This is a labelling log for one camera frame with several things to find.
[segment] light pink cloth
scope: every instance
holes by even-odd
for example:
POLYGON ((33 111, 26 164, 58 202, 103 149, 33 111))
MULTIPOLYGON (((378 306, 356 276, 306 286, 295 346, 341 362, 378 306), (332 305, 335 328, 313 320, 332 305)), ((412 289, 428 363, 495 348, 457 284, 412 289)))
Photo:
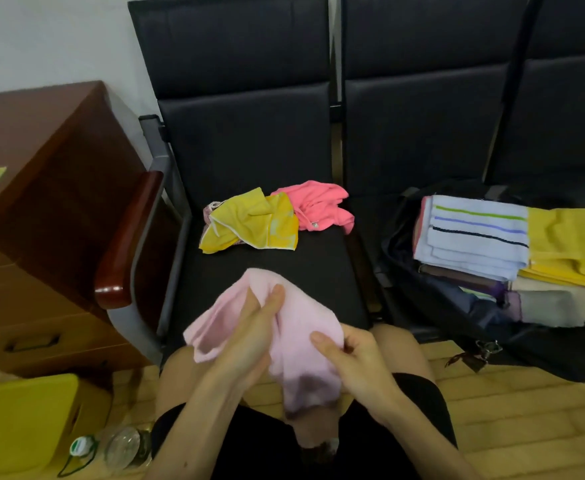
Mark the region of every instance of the light pink cloth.
POLYGON ((247 269, 239 281, 219 295, 212 308, 185 330, 185 342, 194 347, 195 362, 214 359, 239 321, 248 287, 263 306, 277 284, 283 285, 286 295, 272 323, 270 374, 283 388, 283 408, 294 414, 330 404, 339 398, 341 380, 309 336, 318 330, 343 347, 343 330, 333 312, 272 271, 247 269))
POLYGON ((350 234, 355 225, 355 216, 337 207, 348 197, 348 192, 339 185, 309 180, 300 185, 277 189, 271 195, 280 192, 288 195, 299 219, 300 230, 324 230, 335 224, 350 234))

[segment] black stripe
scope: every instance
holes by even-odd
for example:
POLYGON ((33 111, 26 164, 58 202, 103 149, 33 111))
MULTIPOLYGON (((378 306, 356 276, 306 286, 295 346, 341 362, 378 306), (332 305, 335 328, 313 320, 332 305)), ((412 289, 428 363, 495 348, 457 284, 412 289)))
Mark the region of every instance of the black stripe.
POLYGON ((524 244, 523 242, 507 241, 505 239, 502 239, 501 237, 495 237, 494 235, 486 235, 486 234, 480 234, 478 232, 468 232, 468 231, 464 231, 464 230, 442 229, 441 227, 434 227, 434 226, 430 226, 430 228, 432 230, 438 230, 441 232, 450 232, 452 234, 476 235, 477 237, 485 237, 486 239, 496 239, 498 241, 505 242, 507 244, 516 244, 518 246, 523 246, 525 248, 528 247, 528 244, 524 244))

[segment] folded yellow towel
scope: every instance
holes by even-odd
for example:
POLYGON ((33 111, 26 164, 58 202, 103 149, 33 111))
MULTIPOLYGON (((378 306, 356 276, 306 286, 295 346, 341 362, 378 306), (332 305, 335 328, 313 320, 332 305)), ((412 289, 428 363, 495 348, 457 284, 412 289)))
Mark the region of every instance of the folded yellow towel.
POLYGON ((297 247, 299 221, 288 195, 265 197, 261 188, 237 195, 210 213, 210 226, 199 248, 213 254, 241 240, 256 249, 297 247))
POLYGON ((530 266, 521 276, 585 286, 585 209, 528 209, 530 266))

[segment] hand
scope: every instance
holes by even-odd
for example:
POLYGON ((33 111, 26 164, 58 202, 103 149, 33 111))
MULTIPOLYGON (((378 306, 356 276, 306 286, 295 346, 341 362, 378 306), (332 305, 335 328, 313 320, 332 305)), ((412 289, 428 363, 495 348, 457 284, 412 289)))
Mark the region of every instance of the hand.
POLYGON ((345 351, 319 331, 311 333, 315 348, 335 365, 344 387, 378 423, 386 426, 398 403, 408 398, 386 367, 373 334, 341 324, 345 351))
POLYGON ((223 351, 215 360, 213 369, 241 394, 256 384, 270 365, 272 318, 281 310, 285 290, 276 285, 264 306, 250 288, 239 315, 239 323, 223 351))

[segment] yellow lid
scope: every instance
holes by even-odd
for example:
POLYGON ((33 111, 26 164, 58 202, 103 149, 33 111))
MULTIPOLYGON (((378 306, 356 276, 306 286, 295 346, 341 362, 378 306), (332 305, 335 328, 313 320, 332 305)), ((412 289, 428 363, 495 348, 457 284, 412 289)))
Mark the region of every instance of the yellow lid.
POLYGON ((78 388, 74 374, 0 384, 0 474, 49 464, 78 388))

